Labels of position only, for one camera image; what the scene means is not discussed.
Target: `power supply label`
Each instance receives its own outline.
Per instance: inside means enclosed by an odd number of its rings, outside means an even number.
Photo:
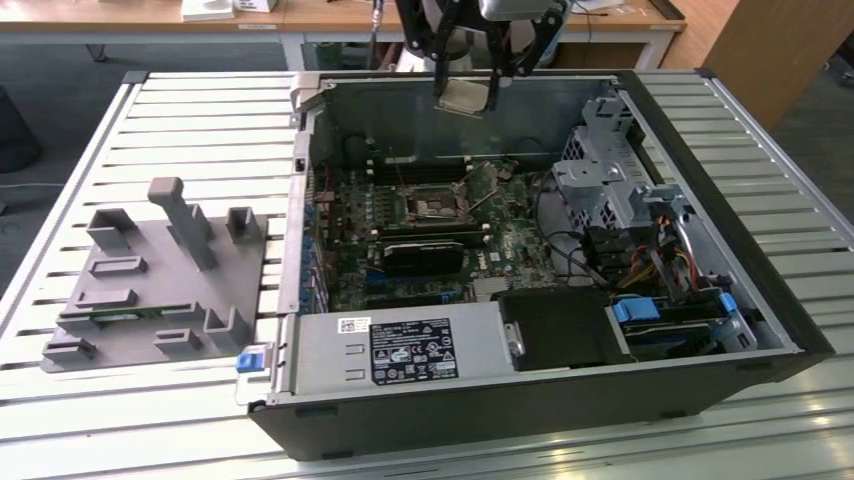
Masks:
[[[371,379],[377,385],[458,377],[447,318],[371,325]]]

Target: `barcode sticker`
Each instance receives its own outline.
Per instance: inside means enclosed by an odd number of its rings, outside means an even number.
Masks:
[[[367,333],[371,327],[371,317],[351,317],[338,319],[338,333]]]

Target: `green circuit board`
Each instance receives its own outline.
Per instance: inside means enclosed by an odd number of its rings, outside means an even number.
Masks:
[[[346,192],[341,211],[331,207],[329,220],[335,228],[330,229],[325,242],[335,270],[330,310],[365,310],[382,305],[387,299],[431,297],[442,304],[473,302],[477,279],[505,279],[509,288],[542,287],[560,282],[530,218],[532,180],[537,175],[510,174],[501,164],[492,162],[476,165],[465,182],[453,185],[379,186],[361,174],[345,175],[339,187],[339,191]],[[427,192],[426,201],[421,200],[419,192]],[[454,274],[386,276],[378,246],[370,241],[371,229],[381,222],[385,228],[405,227],[414,221],[446,223],[445,216],[453,215],[447,210],[447,199],[453,196],[461,207],[458,221],[489,225],[486,248],[466,250],[462,269]],[[413,212],[426,212],[435,218],[414,216]]]

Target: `slatted metal surface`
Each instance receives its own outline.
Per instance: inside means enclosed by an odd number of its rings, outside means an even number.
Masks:
[[[290,460],[245,418],[231,359],[45,374],[42,346],[91,245],[82,226],[105,207],[162,218],[145,201],[155,176],[181,175],[209,216],[235,205],[273,216],[258,340],[275,334],[290,74],[159,74],[143,87],[123,88],[105,138],[97,134],[94,156],[75,173],[79,188],[67,189],[69,209],[57,212],[57,228],[51,219],[46,224],[45,255],[29,259],[20,296],[0,305],[11,317],[0,340],[0,477],[842,476],[854,468],[854,258],[838,218],[820,211],[822,199],[798,172],[760,145],[765,140],[748,133],[700,77],[642,77],[822,326],[834,359],[693,418],[309,464]],[[672,178],[653,148],[650,155]]]

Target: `blue latch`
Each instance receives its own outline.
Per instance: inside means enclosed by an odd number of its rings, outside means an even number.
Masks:
[[[238,373],[253,373],[265,371],[265,353],[242,353],[238,355]]]
[[[625,298],[614,305],[614,316],[620,323],[662,318],[650,297]]]
[[[726,309],[726,313],[733,313],[738,310],[738,305],[736,304],[736,298],[733,298],[732,293],[721,294],[721,303],[724,304],[724,308]]]

